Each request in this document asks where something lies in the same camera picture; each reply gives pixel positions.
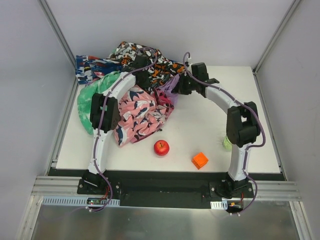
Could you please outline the purple cloth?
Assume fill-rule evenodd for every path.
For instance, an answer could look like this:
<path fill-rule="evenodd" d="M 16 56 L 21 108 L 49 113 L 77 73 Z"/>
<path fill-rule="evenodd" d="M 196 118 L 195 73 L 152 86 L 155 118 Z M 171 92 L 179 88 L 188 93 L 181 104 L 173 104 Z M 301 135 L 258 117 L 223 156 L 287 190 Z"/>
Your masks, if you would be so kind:
<path fill-rule="evenodd" d="M 177 74 L 173 76 L 164 85 L 159 86 L 157 89 L 164 92 L 166 97 L 170 100 L 171 104 L 174 106 L 178 101 L 178 93 L 174 93 L 173 90 L 179 83 L 180 75 Z"/>

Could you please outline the orange black camouflage cloth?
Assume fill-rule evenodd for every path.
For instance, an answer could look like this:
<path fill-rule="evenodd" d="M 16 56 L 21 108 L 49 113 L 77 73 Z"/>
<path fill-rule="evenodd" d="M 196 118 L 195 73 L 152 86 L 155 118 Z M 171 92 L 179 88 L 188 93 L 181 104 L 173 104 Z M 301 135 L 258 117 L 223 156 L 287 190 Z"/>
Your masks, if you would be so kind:
<path fill-rule="evenodd" d="M 135 60 L 137 55 L 147 57 L 152 66 L 148 68 L 150 88 L 147 92 L 151 92 L 154 88 L 158 88 L 168 82 L 177 74 L 182 74 L 185 67 L 182 63 L 166 58 L 160 50 L 147 47 L 133 42 L 123 41 L 120 45 L 109 54 L 108 59 L 119 62 L 123 67 Z"/>

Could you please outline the magenta pink camouflage cloth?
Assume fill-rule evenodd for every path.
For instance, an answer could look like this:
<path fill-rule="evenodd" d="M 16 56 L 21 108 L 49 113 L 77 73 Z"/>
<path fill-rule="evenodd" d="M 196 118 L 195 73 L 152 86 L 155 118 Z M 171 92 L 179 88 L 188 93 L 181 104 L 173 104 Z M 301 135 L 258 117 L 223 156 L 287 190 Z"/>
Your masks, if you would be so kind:
<path fill-rule="evenodd" d="M 160 128 L 167 122 L 175 107 L 170 93 L 155 88 L 153 96 L 156 100 L 156 112 L 159 114 L 159 116 L 157 116 L 157 121 L 159 122 L 158 128 Z"/>

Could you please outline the light pink navy patterned cloth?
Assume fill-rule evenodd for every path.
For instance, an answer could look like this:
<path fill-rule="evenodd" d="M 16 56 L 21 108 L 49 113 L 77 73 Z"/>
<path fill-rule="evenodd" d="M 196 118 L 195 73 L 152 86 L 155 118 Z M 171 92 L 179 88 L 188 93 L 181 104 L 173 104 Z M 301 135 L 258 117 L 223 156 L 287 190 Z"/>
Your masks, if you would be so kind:
<path fill-rule="evenodd" d="M 152 135 L 166 121 L 166 108 L 137 85 L 124 94 L 118 109 L 121 119 L 114 137 L 119 147 Z"/>

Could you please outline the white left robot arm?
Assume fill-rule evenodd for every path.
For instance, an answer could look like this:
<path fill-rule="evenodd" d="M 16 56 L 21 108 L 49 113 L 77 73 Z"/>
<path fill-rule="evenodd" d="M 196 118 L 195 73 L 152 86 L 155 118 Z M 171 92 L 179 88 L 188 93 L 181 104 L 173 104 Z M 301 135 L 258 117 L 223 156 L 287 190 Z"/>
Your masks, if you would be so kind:
<path fill-rule="evenodd" d="M 137 55 L 110 87 L 92 96 L 89 120 L 93 127 L 93 147 L 89 165 L 81 177 L 83 189 L 91 189 L 100 194 L 108 188 L 103 173 L 107 168 L 107 153 L 113 130 L 121 120 L 118 103 L 136 84 L 135 74 L 150 66 L 152 64 L 146 56 Z"/>

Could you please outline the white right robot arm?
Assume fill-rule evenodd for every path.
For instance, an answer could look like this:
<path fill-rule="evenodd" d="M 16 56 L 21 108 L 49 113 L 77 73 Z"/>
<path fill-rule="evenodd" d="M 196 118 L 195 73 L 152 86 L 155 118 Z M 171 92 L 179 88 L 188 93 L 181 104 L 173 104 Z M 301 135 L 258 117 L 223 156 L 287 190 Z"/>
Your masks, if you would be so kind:
<path fill-rule="evenodd" d="M 226 113 L 226 136 L 231 143 L 231 161 L 226 179 L 214 187 L 214 192 L 226 199 L 244 191 L 249 184 L 248 158 L 250 146 L 261 133 L 258 111 L 254 102 L 239 102 L 215 78 L 209 78 L 205 63 L 185 62 L 175 91 L 188 95 L 196 91 Z"/>

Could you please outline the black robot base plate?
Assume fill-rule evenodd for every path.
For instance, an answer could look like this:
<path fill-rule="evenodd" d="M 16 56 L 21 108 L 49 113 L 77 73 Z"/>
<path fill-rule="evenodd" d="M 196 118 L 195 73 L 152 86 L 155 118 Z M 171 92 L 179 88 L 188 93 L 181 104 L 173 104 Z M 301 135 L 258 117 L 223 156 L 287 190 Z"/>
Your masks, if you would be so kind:
<path fill-rule="evenodd" d="M 248 178 L 232 182 L 225 172 L 167 172 L 85 170 L 78 182 L 80 195 L 104 195 L 125 207 L 208 209 L 222 199 L 252 199 Z"/>

